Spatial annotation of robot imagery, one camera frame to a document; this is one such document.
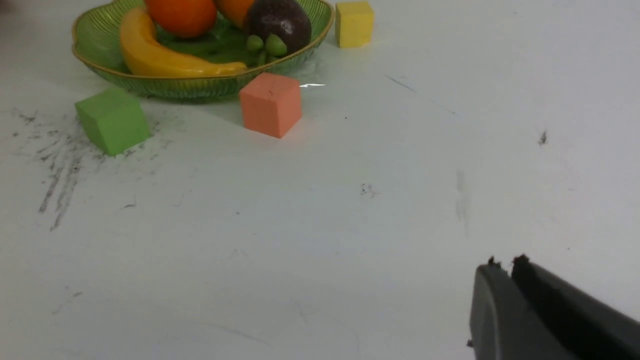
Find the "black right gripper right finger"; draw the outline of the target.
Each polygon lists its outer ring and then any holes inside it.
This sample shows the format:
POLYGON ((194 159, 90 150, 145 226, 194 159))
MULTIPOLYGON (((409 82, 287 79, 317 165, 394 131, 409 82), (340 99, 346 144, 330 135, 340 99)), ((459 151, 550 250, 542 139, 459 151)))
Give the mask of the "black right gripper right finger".
POLYGON ((639 321, 530 261, 512 260, 510 278, 547 330, 579 360, 638 360, 639 321))

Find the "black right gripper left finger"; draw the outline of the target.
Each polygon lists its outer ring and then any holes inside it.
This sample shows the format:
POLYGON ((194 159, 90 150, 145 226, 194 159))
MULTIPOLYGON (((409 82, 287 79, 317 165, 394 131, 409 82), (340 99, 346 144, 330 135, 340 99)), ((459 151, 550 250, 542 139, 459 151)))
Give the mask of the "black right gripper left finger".
POLYGON ((491 256, 474 273, 470 339, 476 360, 576 360, 553 337, 501 262, 491 256))

